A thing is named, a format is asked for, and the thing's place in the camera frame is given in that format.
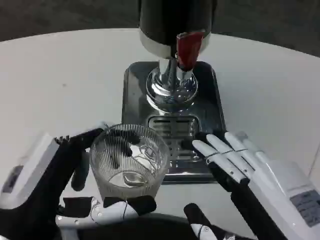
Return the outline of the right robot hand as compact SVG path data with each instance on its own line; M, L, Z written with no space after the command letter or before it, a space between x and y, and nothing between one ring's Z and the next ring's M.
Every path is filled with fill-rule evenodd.
M319 239L320 192L295 162L270 159L245 133L201 132L181 145L202 157L257 239Z

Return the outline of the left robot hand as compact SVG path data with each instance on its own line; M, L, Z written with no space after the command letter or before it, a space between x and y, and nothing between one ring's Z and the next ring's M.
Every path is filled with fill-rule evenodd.
M60 197L86 162L86 149L106 126L76 136L42 134L12 168L0 191L0 237L4 240L76 240L78 231L138 218L156 210L150 195L122 199Z

